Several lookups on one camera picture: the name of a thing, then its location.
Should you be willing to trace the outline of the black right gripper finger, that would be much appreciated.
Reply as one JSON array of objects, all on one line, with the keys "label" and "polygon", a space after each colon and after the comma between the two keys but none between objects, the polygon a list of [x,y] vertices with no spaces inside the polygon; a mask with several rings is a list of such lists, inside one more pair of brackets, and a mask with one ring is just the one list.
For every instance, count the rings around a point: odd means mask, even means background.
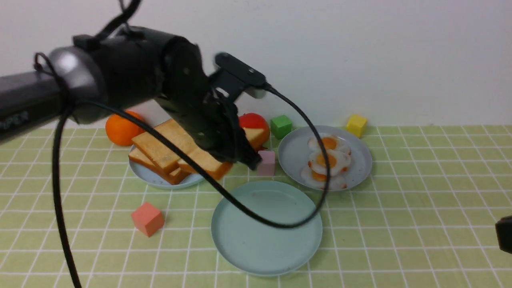
[{"label": "black right gripper finger", "polygon": [[498,246],[505,253],[512,253],[512,217],[505,216],[498,220],[495,225]]}]

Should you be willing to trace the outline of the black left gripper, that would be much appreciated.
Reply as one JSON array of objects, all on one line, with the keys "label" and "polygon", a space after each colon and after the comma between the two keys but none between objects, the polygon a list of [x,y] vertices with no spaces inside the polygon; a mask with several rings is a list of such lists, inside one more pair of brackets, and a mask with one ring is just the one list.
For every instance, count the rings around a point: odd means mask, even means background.
[{"label": "black left gripper", "polygon": [[162,50],[162,95],[157,103],[214,158],[230,158],[255,170],[262,161],[256,151],[261,132],[242,132],[237,107],[212,87],[203,71],[199,47],[182,37]]}]

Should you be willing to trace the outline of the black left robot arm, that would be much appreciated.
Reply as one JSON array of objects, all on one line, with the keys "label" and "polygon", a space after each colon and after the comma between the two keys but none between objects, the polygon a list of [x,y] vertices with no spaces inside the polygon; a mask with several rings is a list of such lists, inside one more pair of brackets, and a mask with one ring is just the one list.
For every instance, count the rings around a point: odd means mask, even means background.
[{"label": "black left robot arm", "polygon": [[242,135],[235,101],[263,87],[265,76],[219,52],[206,75],[196,44],[169,33],[134,27],[98,40],[77,35],[49,54],[48,64],[1,77],[1,142],[56,120],[68,104],[85,100],[125,110],[156,102],[203,150],[220,162],[254,170],[258,152]]}]

